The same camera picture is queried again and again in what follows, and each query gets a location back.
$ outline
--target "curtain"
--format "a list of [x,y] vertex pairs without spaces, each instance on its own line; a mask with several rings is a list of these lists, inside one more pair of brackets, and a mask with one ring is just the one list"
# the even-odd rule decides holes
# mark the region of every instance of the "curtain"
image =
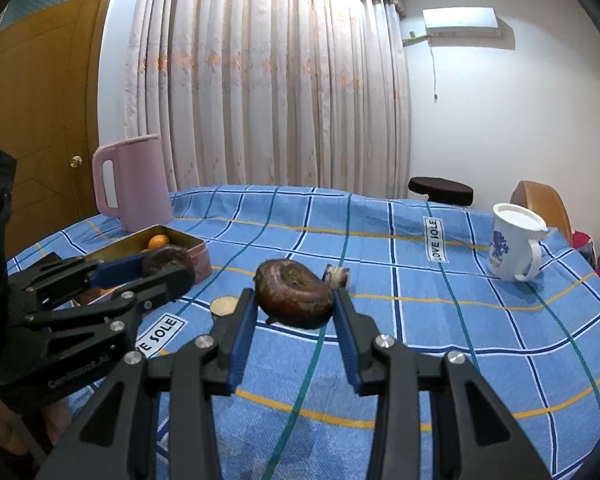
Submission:
[[137,0],[125,136],[160,134],[171,190],[404,197],[401,0]]

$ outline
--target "wooden door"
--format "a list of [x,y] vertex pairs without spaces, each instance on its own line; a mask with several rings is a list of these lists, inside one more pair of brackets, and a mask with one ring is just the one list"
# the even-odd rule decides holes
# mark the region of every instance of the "wooden door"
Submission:
[[69,0],[0,31],[0,149],[18,160],[8,258],[96,214],[88,75],[99,4]]

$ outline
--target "wall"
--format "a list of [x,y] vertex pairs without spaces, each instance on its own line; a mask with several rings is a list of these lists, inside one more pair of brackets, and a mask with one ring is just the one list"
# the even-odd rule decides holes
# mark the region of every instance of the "wall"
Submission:
[[499,41],[406,49],[411,83],[411,174],[459,180],[474,207],[508,202],[520,180],[554,186],[571,224],[600,248],[600,34],[575,0],[407,0],[422,9],[493,7]]
[[[124,139],[126,52],[136,0],[110,0],[100,48],[98,73],[98,136],[100,145]],[[105,170],[109,205],[115,207],[113,176]]]

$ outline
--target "box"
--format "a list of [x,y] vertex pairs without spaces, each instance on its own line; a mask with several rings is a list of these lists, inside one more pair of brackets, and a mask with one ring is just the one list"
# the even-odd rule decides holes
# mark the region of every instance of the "box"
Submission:
[[[122,238],[122,240],[118,240],[97,251],[93,251],[93,253],[86,254],[84,259],[87,261],[105,260],[107,262],[113,262],[115,260],[134,256],[146,249],[149,240],[155,235],[166,235],[169,237],[170,244],[178,245],[187,250],[189,257],[193,261],[194,270],[196,271],[195,285],[211,276],[211,261],[209,260],[209,252],[206,249],[205,241],[164,225],[154,225],[147,229],[143,229],[142,231],[138,231],[137,233]],[[77,304],[87,304],[99,297],[99,290],[92,289],[75,298],[74,302]]]

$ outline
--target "white jug handle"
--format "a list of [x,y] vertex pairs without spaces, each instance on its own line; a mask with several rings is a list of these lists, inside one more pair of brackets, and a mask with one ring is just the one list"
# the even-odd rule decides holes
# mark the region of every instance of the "white jug handle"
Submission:
[[529,280],[534,279],[538,275],[538,272],[540,272],[540,264],[542,263],[540,244],[538,243],[538,240],[529,240],[528,242],[531,246],[531,268],[526,275],[516,274],[515,277],[519,282],[528,282]]

